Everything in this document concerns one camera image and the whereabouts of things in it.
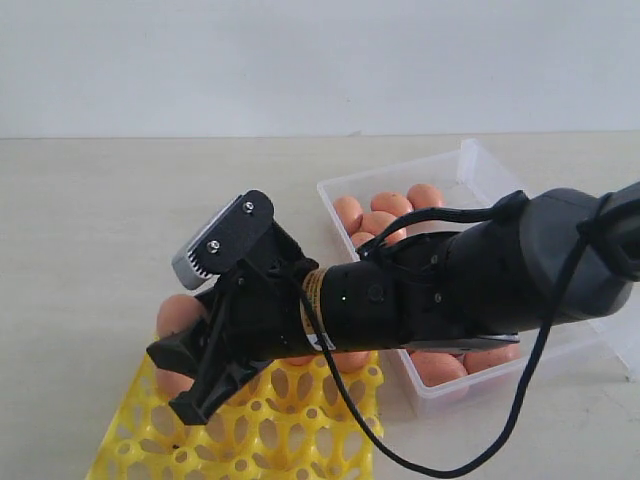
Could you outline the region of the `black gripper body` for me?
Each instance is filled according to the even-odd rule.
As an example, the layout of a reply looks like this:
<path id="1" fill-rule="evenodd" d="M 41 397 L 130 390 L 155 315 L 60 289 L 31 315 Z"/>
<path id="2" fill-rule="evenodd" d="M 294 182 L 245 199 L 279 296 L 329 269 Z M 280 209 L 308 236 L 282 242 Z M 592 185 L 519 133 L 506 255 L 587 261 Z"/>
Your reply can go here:
<path id="1" fill-rule="evenodd" d="M 215 284 L 197 294 L 207 313 L 208 344 L 199 367 L 249 359 L 270 362 L 309 347 L 298 300 L 279 276 L 317 263 L 279 224 L 220 219 L 194 238 L 194 268 Z"/>

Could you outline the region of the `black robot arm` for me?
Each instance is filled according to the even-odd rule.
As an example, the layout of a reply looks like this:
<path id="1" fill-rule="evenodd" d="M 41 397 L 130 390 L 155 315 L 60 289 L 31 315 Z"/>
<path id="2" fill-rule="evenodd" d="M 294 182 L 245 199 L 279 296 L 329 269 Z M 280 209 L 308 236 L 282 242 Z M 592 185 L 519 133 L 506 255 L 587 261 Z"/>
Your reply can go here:
<path id="1" fill-rule="evenodd" d="M 568 188 L 521 191 L 485 209 L 426 208 L 393 230 L 430 220 L 461 231 L 419 233 L 358 260 L 322 268 L 250 190 L 228 203 L 174 257 L 203 317 L 152 343 L 160 369 L 192 388 L 170 405 L 203 425 L 273 361 L 323 351 L 407 347 L 485 351 L 523 331 L 610 316 L 639 279 L 639 188 L 601 197 Z"/>

